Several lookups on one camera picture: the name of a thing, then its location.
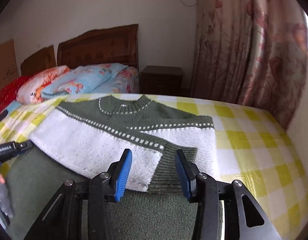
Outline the green and white knit sweater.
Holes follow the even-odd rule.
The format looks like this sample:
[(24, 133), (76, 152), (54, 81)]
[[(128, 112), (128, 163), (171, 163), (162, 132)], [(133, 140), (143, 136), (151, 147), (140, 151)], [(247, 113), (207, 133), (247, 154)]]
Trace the green and white knit sweater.
[(182, 149), (198, 169), (219, 178), (214, 122), (146, 96), (62, 102), (29, 136), (34, 146), (7, 175), (14, 218), (12, 239), (23, 239), (67, 179), (83, 181), (108, 170), (125, 149), (132, 167), (125, 198), (111, 204), (116, 239), (190, 239), (196, 205), (189, 204), (175, 168)]

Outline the red patterned blanket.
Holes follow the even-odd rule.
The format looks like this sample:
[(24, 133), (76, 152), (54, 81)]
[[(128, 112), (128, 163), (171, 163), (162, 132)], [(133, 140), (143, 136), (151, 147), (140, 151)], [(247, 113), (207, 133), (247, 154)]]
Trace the red patterned blanket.
[(14, 81), (0, 90), (0, 114), (4, 110), (11, 113), (18, 107), (27, 105), (27, 103), (18, 102), (16, 97), (20, 87), (24, 85), (31, 77), (33, 77), (33, 75), (17, 77)]

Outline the orange floral pillow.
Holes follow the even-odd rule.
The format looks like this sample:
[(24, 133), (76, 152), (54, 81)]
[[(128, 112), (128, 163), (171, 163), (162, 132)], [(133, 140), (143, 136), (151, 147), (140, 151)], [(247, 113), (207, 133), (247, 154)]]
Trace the orange floral pillow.
[(16, 95), (17, 102), (28, 105), (42, 102), (41, 91), (57, 77), (66, 74), (70, 68), (66, 65), (52, 67), (31, 77), (25, 82)]

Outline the yellow checkered bed sheet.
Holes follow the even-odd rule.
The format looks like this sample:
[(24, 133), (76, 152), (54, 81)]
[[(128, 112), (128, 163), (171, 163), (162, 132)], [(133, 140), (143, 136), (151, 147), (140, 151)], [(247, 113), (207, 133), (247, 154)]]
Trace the yellow checkered bed sheet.
[[(59, 96), (20, 106), (0, 122), (0, 143), (23, 142), (62, 102), (78, 103), (105, 94)], [(116, 94), (135, 101), (142, 95)], [(308, 179), (293, 143), (267, 111), (231, 103), (175, 96), (149, 99), (214, 122), (219, 178), (241, 179), (260, 201), (282, 239), (295, 239), (308, 221)]]

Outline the cardboard box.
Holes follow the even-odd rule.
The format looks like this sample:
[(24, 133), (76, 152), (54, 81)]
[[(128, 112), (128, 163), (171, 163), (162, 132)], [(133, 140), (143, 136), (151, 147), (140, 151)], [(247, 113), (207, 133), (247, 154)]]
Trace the cardboard box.
[(0, 90), (19, 76), (14, 40), (0, 44)]

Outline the small wooden headboard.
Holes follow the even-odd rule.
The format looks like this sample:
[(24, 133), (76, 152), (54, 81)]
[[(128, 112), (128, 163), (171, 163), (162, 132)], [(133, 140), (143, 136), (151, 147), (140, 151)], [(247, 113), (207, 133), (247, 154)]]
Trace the small wooden headboard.
[(56, 67), (54, 46), (44, 47), (26, 58), (20, 65), (22, 76), (33, 76), (48, 68)]

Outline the blue floral quilt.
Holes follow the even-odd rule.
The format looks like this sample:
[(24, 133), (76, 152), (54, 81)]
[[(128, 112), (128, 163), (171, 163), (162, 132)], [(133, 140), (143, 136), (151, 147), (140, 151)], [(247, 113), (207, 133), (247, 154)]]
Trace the blue floral quilt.
[(42, 89), (43, 99), (68, 94), (133, 93), (139, 87), (139, 71), (121, 63), (79, 66), (57, 77)]

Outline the dark wooden headboard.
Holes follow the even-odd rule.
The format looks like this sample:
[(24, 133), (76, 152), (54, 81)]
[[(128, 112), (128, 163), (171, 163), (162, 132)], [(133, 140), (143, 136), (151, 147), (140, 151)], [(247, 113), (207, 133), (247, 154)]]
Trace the dark wooden headboard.
[(90, 30), (58, 44), (57, 65), (71, 69), (101, 63), (139, 68), (138, 25)]

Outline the dark wooden nightstand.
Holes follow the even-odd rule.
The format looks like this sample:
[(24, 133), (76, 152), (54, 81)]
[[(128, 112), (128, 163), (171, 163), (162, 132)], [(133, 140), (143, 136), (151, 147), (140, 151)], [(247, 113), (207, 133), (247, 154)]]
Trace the dark wooden nightstand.
[(180, 67), (146, 66), (140, 72), (140, 93), (179, 96), (183, 70)]

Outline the pink floral curtain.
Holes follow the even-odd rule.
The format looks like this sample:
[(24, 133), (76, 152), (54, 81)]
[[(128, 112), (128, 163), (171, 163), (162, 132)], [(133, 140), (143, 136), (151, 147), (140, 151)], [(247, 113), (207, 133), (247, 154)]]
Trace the pink floral curtain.
[(269, 111), (287, 129), (307, 80), (297, 0), (197, 0), (190, 94)]

